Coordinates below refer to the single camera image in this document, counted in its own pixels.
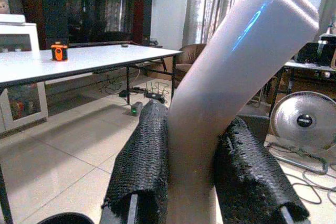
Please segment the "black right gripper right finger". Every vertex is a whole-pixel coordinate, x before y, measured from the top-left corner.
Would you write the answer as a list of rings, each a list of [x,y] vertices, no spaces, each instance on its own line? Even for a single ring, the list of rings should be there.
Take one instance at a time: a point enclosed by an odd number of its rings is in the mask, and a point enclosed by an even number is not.
[[[283,223],[283,207],[294,222],[309,217],[276,159],[239,117],[218,138],[214,182],[223,223]]]

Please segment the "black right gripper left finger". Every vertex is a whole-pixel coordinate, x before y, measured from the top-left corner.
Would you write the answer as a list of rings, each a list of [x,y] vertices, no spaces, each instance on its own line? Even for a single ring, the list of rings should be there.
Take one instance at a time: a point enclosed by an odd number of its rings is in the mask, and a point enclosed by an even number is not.
[[[132,135],[116,156],[101,223],[165,223],[168,108],[157,100],[142,109]]]

